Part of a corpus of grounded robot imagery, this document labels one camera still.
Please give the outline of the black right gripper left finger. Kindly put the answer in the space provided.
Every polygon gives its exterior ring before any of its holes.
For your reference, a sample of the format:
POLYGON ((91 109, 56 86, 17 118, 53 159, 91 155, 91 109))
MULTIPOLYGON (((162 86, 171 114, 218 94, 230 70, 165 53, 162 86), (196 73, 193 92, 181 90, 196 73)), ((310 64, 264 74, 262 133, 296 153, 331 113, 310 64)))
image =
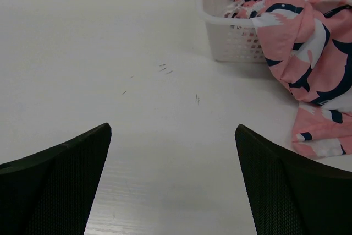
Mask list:
POLYGON ((104 123, 1 164, 1 234, 84 234, 111 137, 104 123))

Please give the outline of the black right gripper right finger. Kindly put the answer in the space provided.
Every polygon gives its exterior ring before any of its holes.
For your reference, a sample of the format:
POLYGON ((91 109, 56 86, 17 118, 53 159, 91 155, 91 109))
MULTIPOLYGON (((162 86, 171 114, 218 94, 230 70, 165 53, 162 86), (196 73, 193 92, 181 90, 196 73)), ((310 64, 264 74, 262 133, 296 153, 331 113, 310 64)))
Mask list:
POLYGON ((257 234, 351 234, 351 172, 301 156, 242 124, 235 141, 257 234))

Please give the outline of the pink shark print shorts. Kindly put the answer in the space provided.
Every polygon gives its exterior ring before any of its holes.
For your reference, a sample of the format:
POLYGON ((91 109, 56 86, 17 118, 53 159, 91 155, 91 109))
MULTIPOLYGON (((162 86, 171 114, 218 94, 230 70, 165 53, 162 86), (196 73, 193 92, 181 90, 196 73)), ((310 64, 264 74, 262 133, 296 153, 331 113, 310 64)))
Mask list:
POLYGON ((351 154, 351 0, 233 0, 250 19, 272 75, 298 101, 294 150, 351 154))

